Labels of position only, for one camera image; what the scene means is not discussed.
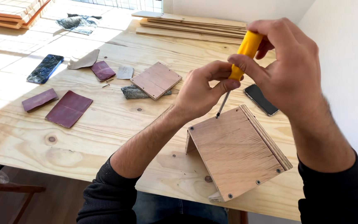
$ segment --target screwdriver shaft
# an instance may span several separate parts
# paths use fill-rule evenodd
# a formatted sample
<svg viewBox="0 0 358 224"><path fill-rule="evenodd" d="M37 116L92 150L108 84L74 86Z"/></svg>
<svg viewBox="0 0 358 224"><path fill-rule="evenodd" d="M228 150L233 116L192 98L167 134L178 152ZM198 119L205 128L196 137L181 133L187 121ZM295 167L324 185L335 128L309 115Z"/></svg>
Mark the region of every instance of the screwdriver shaft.
<svg viewBox="0 0 358 224"><path fill-rule="evenodd" d="M227 98L229 97L230 92L231 92L231 91L229 91L229 92L226 93L225 99L223 100L222 105L220 106L219 111L218 111L218 113L216 114L216 117L215 117L215 118L218 118L219 115L220 115L220 113L222 112L223 106L225 105L226 100L227 100Z"/></svg>

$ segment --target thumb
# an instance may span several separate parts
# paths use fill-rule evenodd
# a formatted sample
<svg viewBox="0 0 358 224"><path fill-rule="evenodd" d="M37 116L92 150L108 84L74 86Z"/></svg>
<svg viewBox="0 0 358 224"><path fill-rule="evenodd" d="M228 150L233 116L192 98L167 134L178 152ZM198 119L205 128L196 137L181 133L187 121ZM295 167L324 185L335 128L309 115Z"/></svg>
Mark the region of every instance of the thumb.
<svg viewBox="0 0 358 224"><path fill-rule="evenodd" d="M221 97L223 94L240 87L240 82L234 79L224 79L220 81L214 88L212 88L212 93L218 97Z"/></svg>
<svg viewBox="0 0 358 224"><path fill-rule="evenodd" d="M263 83L264 79L268 78L265 69L246 55L230 55L227 61L239 67L245 74L251 77L257 85Z"/></svg>

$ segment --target screwdriver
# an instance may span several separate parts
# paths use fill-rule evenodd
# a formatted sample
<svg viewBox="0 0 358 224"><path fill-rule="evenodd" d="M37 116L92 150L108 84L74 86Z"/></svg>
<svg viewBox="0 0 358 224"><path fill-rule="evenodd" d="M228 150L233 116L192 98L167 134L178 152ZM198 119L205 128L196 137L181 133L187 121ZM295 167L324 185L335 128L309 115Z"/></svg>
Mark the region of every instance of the screwdriver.
<svg viewBox="0 0 358 224"><path fill-rule="evenodd" d="M240 48L237 51L237 54L243 54L250 58L254 58L256 52L258 51L259 45L261 44L262 38L263 38L262 34L247 31L243 39L243 42L241 43ZM243 74L244 72L239 67L232 65L229 79L236 79L240 81ZM229 97L229 94L230 91L226 93L225 99L223 100L222 105L220 106L219 111L216 114L215 118L218 118L220 113L222 112L223 106L225 105L226 100Z"/></svg>

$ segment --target person's left hand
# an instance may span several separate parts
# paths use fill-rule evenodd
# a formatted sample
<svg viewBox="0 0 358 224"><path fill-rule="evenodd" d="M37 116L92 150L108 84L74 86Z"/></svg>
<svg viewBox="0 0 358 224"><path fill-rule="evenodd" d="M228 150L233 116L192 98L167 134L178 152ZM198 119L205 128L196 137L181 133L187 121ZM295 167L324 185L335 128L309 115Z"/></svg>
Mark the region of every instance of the person's left hand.
<svg viewBox="0 0 358 224"><path fill-rule="evenodd" d="M190 71L172 109L177 110L186 122L208 113L223 94L240 87L239 81L227 79L231 74L231 65L214 61ZM208 82L212 80L220 82L211 88Z"/></svg>

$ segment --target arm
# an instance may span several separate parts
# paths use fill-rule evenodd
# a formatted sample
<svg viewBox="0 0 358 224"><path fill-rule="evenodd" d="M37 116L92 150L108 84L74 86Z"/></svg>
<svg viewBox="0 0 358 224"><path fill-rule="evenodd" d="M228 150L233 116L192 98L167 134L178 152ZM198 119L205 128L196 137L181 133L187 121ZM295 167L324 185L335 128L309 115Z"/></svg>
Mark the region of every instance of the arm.
<svg viewBox="0 0 358 224"><path fill-rule="evenodd" d="M358 223L358 157L322 95L316 43L286 18L256 21L248 29L266 35L256 58L275 48L277 60L266 68L244 55L228 61L291 122L306 197L299 201L302 223Z"/></svg>
<svg viewBox="0 0 358 224"><path fill-rule="evenodd" d="M209 112L224 93L240 86L240 82L227 79L230 72L230 63L215 61L187 74L175 103L101 167L96 179L84 190L85 203L77 222L136 223L132 206L136 202L137 180L183 125ZM211 88L211 80L220 82Z"/></svg>

